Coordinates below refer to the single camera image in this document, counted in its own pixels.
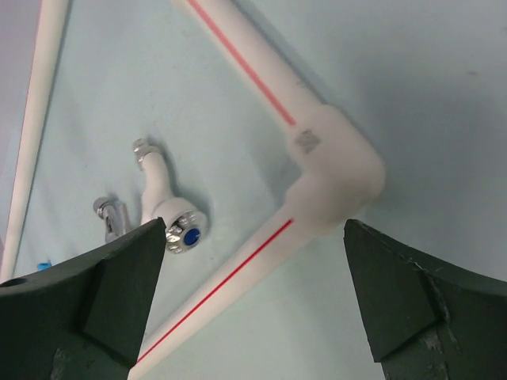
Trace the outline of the white faucet blue cap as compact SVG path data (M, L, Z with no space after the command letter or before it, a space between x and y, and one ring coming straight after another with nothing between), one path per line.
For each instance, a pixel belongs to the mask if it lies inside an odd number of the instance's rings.
M174 195L168 165L156 145L138 139L132 150L145 176L140 223L163 219L166 250L172 254L186 253L197 247L208 231L207 215L187 199Z

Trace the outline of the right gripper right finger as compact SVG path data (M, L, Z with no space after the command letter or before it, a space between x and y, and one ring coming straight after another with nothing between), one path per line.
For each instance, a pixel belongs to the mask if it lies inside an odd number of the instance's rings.
M504 379L506 283L350 219L344 244L373 360L386 379Z

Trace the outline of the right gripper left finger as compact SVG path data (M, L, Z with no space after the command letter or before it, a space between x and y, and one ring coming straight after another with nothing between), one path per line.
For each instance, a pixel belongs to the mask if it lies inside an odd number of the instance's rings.
M3 379L126 379L166 246L157 218L115 241L1 285Z

